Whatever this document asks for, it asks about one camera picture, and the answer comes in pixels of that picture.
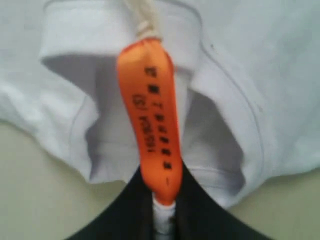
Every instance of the white string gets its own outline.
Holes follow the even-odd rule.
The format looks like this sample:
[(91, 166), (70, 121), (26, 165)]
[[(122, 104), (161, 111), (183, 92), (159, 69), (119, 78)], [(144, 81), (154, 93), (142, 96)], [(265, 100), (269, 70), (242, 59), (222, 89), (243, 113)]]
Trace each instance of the white string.
[(137, 21), (137, 38), (162, 39), (153, 0), (124, 0)]

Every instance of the white t-shirt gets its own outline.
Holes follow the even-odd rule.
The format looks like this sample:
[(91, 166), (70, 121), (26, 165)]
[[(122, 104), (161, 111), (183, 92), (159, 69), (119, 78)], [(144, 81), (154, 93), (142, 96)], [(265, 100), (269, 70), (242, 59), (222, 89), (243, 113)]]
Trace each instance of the white t-shirt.
[[(46, 2), (44, 18), (40, 1), (0, 2), (0, 118), (90, 183), (128, 181), (139, 155), (115, 64), (135, 41), (131, 13), (120, 0)], [(268, 178), (320, 166), (318, 0), (156, 8), (183, 160), (213, 199), (229, 207)]]

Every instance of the folded fabric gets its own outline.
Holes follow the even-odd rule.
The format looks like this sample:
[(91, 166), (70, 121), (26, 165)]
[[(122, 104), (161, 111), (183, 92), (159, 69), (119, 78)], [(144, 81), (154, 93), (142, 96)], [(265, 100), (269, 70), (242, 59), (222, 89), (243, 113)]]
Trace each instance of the folded fabric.
[[(127, 182), (139, 155), (115, 64), (135, 41), (131, 13), (120, 0), (46, 2), (44, 20), (40, 2), (0, 2), (0, 119), (90, 183)], [(156, 7), (183, 159), (211, 198), (227, 208), (268, 178), (320, 166), (319, 1)]]

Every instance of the beige surface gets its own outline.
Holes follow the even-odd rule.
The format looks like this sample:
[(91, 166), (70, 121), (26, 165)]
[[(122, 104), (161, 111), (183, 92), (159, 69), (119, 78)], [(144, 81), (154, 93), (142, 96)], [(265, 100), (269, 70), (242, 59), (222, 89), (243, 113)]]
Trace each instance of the beige surface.
[[(99, 214), (121, 182), (89, 185), (0, 123), (0, 240), (61, 240)], [(320, 171), (272, 179), (231, 212), (277, 240), (320, 239)]]

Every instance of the white cord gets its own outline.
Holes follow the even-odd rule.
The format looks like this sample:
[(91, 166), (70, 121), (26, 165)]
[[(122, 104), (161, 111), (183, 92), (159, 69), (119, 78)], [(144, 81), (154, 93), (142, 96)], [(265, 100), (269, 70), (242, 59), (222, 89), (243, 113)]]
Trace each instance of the white cord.
[(124, 0), (137, 21), (137, 38), (162, 40), (153, 0)]

